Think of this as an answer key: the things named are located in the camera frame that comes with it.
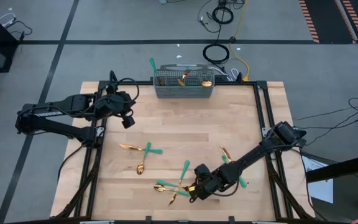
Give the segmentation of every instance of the wooden table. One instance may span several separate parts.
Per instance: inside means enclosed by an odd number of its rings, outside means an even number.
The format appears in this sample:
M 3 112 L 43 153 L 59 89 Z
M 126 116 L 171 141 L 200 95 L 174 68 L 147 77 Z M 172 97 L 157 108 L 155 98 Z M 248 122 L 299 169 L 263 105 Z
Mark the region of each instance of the wooden table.
M 94 93 L 98 82 L 84 82 L 81 93 Z M 274 120 L 292 122 L 282 82 L 268 83 Z M 120 86 L 135 95 L 134 86 Z M 260 92 L 262 105 L 264 98 Z M 124 129 L 121 119 L 108 119 L 101 167 L 94 199 L 92 219 L 95 220 L 275 220 L 265 160 L 261 159 L 242 173 L 247 188 L 239 188 L 232 197 L 210 196 L 189 203 L 188 197 L 178 195 L 168 206 L 171 193 L 157 192 L 157 179 L 177 183 L 186 159 L 190 160 L 183 185 L 194 182 L 193 169 L 204 163 L 211 170 L 223 162 L 219 145 L 223 145 L 233 159 L 240 158 L 261 140 L 255 96 L 251 86 L 217 86 L 210 99 L 160 100 L 153 86 L 140 86 L 140 96 L 133 106 L 136 124 Z M 74 119 L 75 126 L 89 126 L 85 119 Z M 119 144 L 144 147 L 150 141 L 152 148 L 163 149 L 162 155 L 149 153 L 145 172 L 137 175 L 136 167 L 143 153 L 121 149 Z M 69 140 L 66 156 L 80 143 Z M 85 150 L 65 164 L 58 183 L 51 215 L 56 215 L 77 191 Z M 282 154 L 288 188 L 300 205 L 312 216 L 308 204 L 305 173 L 300 155 L 288 151 Z M 278 189 L 282 216 L 285 217 L 283 197 Z M 82 214 L 85 214 L 83 203 Z

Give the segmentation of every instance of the wire basket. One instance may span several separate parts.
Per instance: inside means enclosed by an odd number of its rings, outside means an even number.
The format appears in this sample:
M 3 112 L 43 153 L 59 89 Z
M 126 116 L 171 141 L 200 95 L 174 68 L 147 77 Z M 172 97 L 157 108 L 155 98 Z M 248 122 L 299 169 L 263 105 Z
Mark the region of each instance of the wire basket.
M 202 82 L 212 83 L 209 87 Z M 158 98 L 209 98 L 214 88 L 214 73 L 206 65 L 171 64 L 161 65 L 153 78 Z

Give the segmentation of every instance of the green handled utensil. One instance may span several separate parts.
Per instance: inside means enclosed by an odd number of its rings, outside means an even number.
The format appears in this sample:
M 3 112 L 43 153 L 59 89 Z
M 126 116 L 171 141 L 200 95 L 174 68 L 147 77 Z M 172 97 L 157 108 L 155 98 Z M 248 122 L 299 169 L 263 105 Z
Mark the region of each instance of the green handled utensil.
M 146 148 L 145 148 L 145 150 L 144 150 L 143 160 L 146 158 L 147 153 L 149 153 L 151 147 L 152 147 L 152 143 L 151 143 L 151 142 L 148 142 L 147 145 L 146 145 Z
M 183 168 L 183 170 L 181 172 L 181 176 L 180 176 L 180 180 L 179 180 L 179 186 L 175 189 L 175 191 L 179 191 L 179 188 L 181 187 L 181 182 L 182 182 L 183 178 L 185 177 L 185 174 L 186 174 L 187 168 L 189 168 L 189 165 L 190 165 L 190 161 L 186 160 L 185 161 L 185 166 L 184 166 L 184 168 Z M 171 205 L 175 201 L 176 197 L 177 197 L 177 194 L 173 193 L 171 201 L 169 202 L 169 205 Z
M 136 172 L 137 172 L 138 175 L 143 174 L 143 171 L 144 171 L 144 159 L 146 159 L 146 155 L 147 155 L 147 153 L 149 153 L 151 146 L 152 146 L 152 144 L 150 142 L 148 142 L 147 145 L 146 145 L 146 149 L 144 150 L 143 160 L 136 167 Z
M 188 192 L 181 192 L 181 191 L 178 191 L 178 190 L 173 190 L 173 189 L 168 189 L 166 188 L 164 185 L 162 184 L 156 184 L 154 185 L 154 189 L 156 191 L 159 191 L 159 192 L 164 192 L 164 191 L 171 191 L 171 192 L 174 192 L 176 194 L 180 194 L 180 195 L 183 195 L 183 196 L 186 196 L 186 197 L 189 197 L 190 194 Z
M 157 67 L 155 66 L 154 58 L 150 58 L 149 61 L 154 69 L 155 74 L 157 74 Z
M 161 185 L 165 185 L 165 186 L 170 186 L 170 187 L 179 187 L 179 185 L 171 184 L 171 183 L 168 183 L 168 182 L 163 181 L 163 180 L 157 180 L 157 184 L 161 184 Z
M 162 149 L 149 149 L 149 152 L 156 153 L 156 154 L 162 154 Z
M 186 160 L 186 161 L 185 161 L 185 166 L 184 166 L 184 168 L 183 168 L 183 170 L 182 170 L 182 172 L 181 172 L 179 185 L 181 184 L 183 178 L 185 177 L 185 174 L 186 174 L 187 168 L 189 168 L 189 165 L 190 165 L 190 161 L 189 161 L 189 160 Z
M 225 155 L 222 155 L 222 159 L 223 159 L 224 163 L 227 163 L 227 158 L 226 158 Z M 247 187 L 247 183 L 245 182 L 245 180 L 242 177 L 239 178 L 239 182 L 240 182 L 240 185 L 241 185 L 242 188 Z

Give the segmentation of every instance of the black metal frame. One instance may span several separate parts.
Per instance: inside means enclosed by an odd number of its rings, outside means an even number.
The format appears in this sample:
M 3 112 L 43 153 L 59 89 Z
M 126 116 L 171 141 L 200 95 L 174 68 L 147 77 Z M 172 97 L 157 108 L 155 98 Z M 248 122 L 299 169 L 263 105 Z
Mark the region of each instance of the black metal frame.
M 308 171 L 306 178 L 312 183 L 355 173 L 358 173 L 358 158 Z
M 98 97 L 101 97 L 102 94 L 102 89 L 104 86 L 106 86 L 109 83 L 109 81 L 100 81 L 99 82 L 99 87 L 98 87 Z M 153 85 L 152 82 L 152 78 L 150 79 L 150 81 L 139 81 L 137 82 L 138 85 Z M 126 82 L 122 82 L 121 85 L 133 85 L 133 83 L 126 83 Z M 264 120 L 264 115 L 263 115 L 263 110 L 262 110 L 262 104 L 260 101 L 260 95 L 259 95 L 259 90 L 262 89 L 263 94 L 264 94 L 264 98 L 265 98 L 265 104 L 266 104 L 266 109 L 267 109 L 267 116 L 268 116 L 268 123 L 269 126 L 272 127 L 274 126 L 274 119 L 273 119 L 273 111 L 272 111 L 272 106 L 270 104 L 270 97 L 269 97 L 269 91 L 267 88 L 267 82 L 266 81 L 255 81 L 255 82 L 243 82 L 241 79 L 237 79 L 236 82 L 216 82 L 215 83 L 216 86 L 221 86 L 221 85 L 234 85 L 234 86 L 252 86 L 253 90 L 254 90 L 254 94 L 255 94 L 255 102 L 256 102 L 256 108 L 257 108 L 257 113 L 258 113 L 258 118 L 259 118 L 259 125 L 260 125 L 260 133 L 261 136 L 263 137 L 263 132 L 262 132 L 262 128 L 265 128 L 265 120 Z M 106 121 L 107 119 L 103 119 L 102 120 L 102 126 L 106 129 Z M 96 127 L 96 122 L 92 122 L 92 127 Z M 91 181 L 91 186 L 90 186 L 90 191 L 89 191 L 89 197 L 88 197 L 88 206 L 86 209 L 86 214 L 84 217 L 80 216 L 80 212 L 81 212 L 81 206 L 83 203 L 83 193 L 80 195 L 80 199 L 78 200 L 78 202 L 75 205 L 75 211 L 74 211 L 74 217 L 73 218 L 68 218 L 67 214 L 70 214 L 71 211 L 66 211 L 65 216 L 66 218 L 55 218 L 52 217 L 49 220 L 37 220 L 37 221 L 31 221 L 31 222 L 22 222 L 22 223 L 28 223 L 28 224 L 35 224 L 35 223 L 79 223 L 80 221 L 90 221 L 91 216 L 92 216 L 92 211 L 93 211 L 93 202 L 94 202 L 94 197 L 95 197 L 95 191 L 96 191 L 96 182 L 98 179 L 98 171 L 99 171 L 99 164 L 100 164 L 100 160 L 101 160 L 101 153 L 102 153 L 102 149 L 103 149 L 103 141 L 104 141 L 104 135 L 100 138 L 101 140 L 101 145 L 100 147 L 96 148 L 96 157 L 95 157 L 95 161 L 94 161 L 94 167 L 97 167 L 96 169 L 96 173 L 92 174 L 93 178 Z M 87 185 L 89 183 L 86 182 L 87 177 L 89 176 L 88 171 L 90 169 L 90 162 L 91 162 L 91 153 L 92 153 L 92 148 L 87 148 L 86 150 L 86 154 L 85 154 L 85 160 L 84 160 L 84 164 L 83 164 L 83 171 L 81 174 L 81 180 L 80 180 L 80 189 L 84 189 L 87 188 Z M 286 208 L 286 212 L 287 212 L 287 218 L 283 218 L 281 216 L 281 212 L 280 212 L 280 205 L 278 202 L 278 195 L 277 195 L 277 189 L 276 189 L 276 182 L 278 181 L 280 184 L 278 185 L 281 189 L 284 189 L 284 193 L 287 192 L 288 194 L 290 194 L 290 192 L 287 189 L 287 183 L 286 183 L 286 179 L 285 179 L 285 173 L 284 173 L 284 168 L 283 168 L 283 162 L 282 162 L 282 158 L 281 158 L 281 154 L 280 153 L 276 153 L 275 154 L 276 158 L 275 161 L 277 162 L 277 169 L 278 172 L 275 171 L 273 163 L 272 163 L 272 158 L 270 155 L 265 157 L 266 160 L 266 164 L 267 164 L 267 170 L 269 172 L 269 174 L 273 174 L 273 175 L 269 175 L 269 183 L 270 183 L 270 191 L 272 194 L 272 202 L 273 202 L 273 209 L 274 209 L 274 213 L 275 213 L 275 218 L 276 221 L 278 222 L 286 222 L 286 223 L 319 223 L 320 221 L 317 220 L 313 220 L 310 219 L 311 216 L 309 215 L 305 215 L 301 218 L 304 219 L 294 219 L 293 218 L 293 214 L 292 214 L 292 207 L 290 205 L 290 201 L 294 202 L 295 199 L 292 197 L 286 198 L 284 197 L 284 202 L 285 202 L 285 208 Z M 145 218 L 144 221 L 140 221 L 140 220 L 126 220 L 126 221 L 117 221 L 115 220 L 114 223 L 173 223 L 173 222 L 179 222 L 179 221 L 152 221 L 152 217 L 147 216 Z M 180 222 L 186 222 L 186 223 L 230 223 L 230 224 L 234 224 L 234 223 L 246 223 L 246 224 L 251 224 L 252 222 L 237 222 L 235 221 L 234 217 L 228 217 L 228 221 L 226 222 L 210 222 L 210 221 L 180 221 Z

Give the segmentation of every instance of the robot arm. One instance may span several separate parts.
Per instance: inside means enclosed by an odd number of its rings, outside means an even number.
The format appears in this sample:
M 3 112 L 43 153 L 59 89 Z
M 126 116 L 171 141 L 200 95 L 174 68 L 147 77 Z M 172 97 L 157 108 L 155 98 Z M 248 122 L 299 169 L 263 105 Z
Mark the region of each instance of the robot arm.
M 294 146 L 303 146 L 304 131 L 294 130 L 287 122 L 276 124 L 259 143 L 257 147 L 248 152 L 237 161 L 223 164 L 210 172 L 205 164 L 195 169 L 197 176 L 194 184 L 188 187 L 190 202 L 197 198 L 204 200 L 215 191 L 223 192 L 237 183 L 242 171 L 259 159 L 277 150 L 287 151 Z
M 135 124 L 131 107 L 139 95 L 132 99 L 124 92 L 118 91 L 118 85 L 114 73 L 110 73 L 110 84 L 106 89 L 106 95 L 99 97 L 97 94 L 77 94 L 67 97 L 62 101 L 25 104 L 21 111 L 17 112 L 16 128 L 18 133 L 33 135 L 36 131 L 46 131 L 62 134 L 69 138 L 77 138 L 88 146 L 95 142 L 100 132 L 100 127 L 77 128 L 46 118 L 52 116 L 68 115 L 72 118 L 85 118 L 88 121 L 97 121 L 110 116 L 122 118 L 122 125 L 129 128 Z

